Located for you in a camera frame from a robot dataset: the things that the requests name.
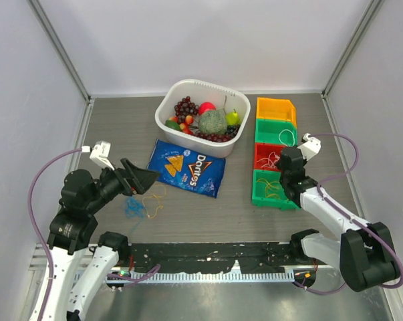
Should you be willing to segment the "green pear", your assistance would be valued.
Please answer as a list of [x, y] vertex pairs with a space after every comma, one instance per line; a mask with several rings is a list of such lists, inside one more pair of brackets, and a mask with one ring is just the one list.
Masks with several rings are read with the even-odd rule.
[[226, 113], [225, 119], [227, 121], [228, 126], [236, 126], [240, 124], [240, 117], [239, 114], [236, 112], [236, 110]]

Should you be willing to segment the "red yellow cherries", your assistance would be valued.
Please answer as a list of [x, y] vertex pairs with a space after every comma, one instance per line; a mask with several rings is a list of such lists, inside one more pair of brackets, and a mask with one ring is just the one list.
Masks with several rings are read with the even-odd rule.
[[189, 135], [194, 134], [193, 131], [190, 129], [190, 125], [186, 122], [186, 120], [184, 118], [174, 116], [174, 117], [170, 117], [169, 120], [173, 120], [180, 125], [181, 131], [179, 131], [179, 132], [183, 132], [183, 133], [189, 134]]

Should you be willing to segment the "dark red grape bunch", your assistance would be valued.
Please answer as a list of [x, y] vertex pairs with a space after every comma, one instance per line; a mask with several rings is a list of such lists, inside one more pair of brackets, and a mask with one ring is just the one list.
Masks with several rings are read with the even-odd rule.
[[190, 96], [182, 98], [174, 105], [174, 114], [176, 116], [197, 115], [199, 106], [192, 102]]

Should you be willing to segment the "lower dark grape bunch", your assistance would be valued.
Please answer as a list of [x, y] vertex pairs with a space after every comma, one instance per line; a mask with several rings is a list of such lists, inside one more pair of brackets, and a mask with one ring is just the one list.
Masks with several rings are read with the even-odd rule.
[[240, 129], [240, 125], [229, 125], [224, 134], [203, 134], [198, 131], [195, 136], [211, 142], [227, 142], [236, 137]]

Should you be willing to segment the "green lime fruit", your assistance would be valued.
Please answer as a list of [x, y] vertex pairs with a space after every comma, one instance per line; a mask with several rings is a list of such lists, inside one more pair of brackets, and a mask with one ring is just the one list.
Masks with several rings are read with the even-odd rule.
[[168, 127], [168, 128], [171, 128], [173, 130], [181, 131], [180, 125], [177, 122], [173, 121], [173, 120], [167, 120], [165, 122], [165, 126]]

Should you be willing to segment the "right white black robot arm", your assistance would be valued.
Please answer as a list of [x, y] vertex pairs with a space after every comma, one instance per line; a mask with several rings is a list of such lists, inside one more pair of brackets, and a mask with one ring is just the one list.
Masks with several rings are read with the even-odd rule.
[[319, 231], [308, 229], [291, 236], [289, 256], [298, 264], [316, 259], [340, 271], [353, 291], [375, 286], [400, 286], [403, 267], [394, 251], [389, 229], [381, 222], [370, 223], [336, 203], [307, 176], [305, 164], [319, 151], [319, 144], [309, 147], [285, 147], [277, 163], [285, 196], [299, 208], [317, 217], [334, 235], [328, 239]]

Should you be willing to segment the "blue Doritos chip bag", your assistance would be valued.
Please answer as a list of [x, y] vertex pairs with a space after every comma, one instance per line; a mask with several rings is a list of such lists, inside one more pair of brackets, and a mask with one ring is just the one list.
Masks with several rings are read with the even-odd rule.
[[158, 182], [216, 198], [226, 160], [157, 140], [147, 169], [160, 173]]

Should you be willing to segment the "orange plastic bin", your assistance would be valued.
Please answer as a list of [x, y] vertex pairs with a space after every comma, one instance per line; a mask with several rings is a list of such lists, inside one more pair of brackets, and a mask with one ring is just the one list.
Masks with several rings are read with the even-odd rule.
[[297, 128], [297, 112], [291, 100], [258, 97], [256, 117], [266, 120], [290, 122]]

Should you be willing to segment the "green netted melon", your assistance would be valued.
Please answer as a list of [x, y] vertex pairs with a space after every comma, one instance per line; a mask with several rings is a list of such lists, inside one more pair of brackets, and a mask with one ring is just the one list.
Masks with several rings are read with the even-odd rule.
[[198, 129], [203, 134], [224, 134], [227, 130], [225, 113], [222, 110], [210, 110], [199, 118]]

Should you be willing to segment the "green plastic bin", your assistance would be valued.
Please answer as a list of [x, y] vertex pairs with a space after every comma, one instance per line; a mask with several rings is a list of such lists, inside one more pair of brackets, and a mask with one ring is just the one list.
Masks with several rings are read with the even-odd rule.
[[256, 119], [255, 142], [294, 146], [297, 129], [290, 122]]
[[299, 207], [290, 201], [279, 182], [280, 172], [253, 171], [252, 204], [257, 207], [273, 207], [281, 211], [298, 210]]

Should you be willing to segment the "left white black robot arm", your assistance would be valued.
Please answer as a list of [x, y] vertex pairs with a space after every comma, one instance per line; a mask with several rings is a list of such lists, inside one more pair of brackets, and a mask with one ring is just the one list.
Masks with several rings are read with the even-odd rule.
[[91, 262], [75, 279], [98, 225], [95, 214], [118, 195], [145, 194], [160, 176], [159, 172], [141, 169], [126, 158], [121, 163], [122, 167], [117, 169], [102, 169], [97, 179], [85, 169], [65, 177], [60, 210], [42, 244], [47, 264], [31, 320], [84, 320], [108, 272], [128, 262], [128, 238], [105, 232]]

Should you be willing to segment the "red apple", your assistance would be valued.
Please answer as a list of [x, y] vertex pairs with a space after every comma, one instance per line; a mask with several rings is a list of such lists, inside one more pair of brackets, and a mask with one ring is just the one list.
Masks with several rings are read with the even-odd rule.
[[198, 109], [198, 114], [201, 116], [205, 112], [208, 112], [210, 110], [215, 110], [216, 107], [212, 102], [203, 102]]

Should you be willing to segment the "white plastic fruit tub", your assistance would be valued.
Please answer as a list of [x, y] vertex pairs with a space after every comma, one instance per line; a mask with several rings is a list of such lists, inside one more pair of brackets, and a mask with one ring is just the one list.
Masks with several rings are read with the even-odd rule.
[[244, 94], [187, 79], [169, 89], [154, 117], [169, 142], [225, 158], [241, 137], [250, 111], [250, 102]]

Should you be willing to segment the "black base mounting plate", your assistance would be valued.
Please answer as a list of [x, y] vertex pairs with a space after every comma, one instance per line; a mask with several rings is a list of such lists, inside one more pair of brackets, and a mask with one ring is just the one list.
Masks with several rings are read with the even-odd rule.
[[278, 242], [133, 243], [130, 255], [136, 272], [159, 265], [163, 274], [227, 274], [236, 263], [244, 274], [261, 274], [315, 263], [297, 257], [289, 243]]

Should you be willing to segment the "red plastic bin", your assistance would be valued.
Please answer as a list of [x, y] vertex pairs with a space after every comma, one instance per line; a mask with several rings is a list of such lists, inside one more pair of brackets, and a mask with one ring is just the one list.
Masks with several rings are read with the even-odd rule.
[[281, 151], [285, 148], [282, 144], [255, 143], [253, 168], [257, 170], [275, 171], [281, 157]]

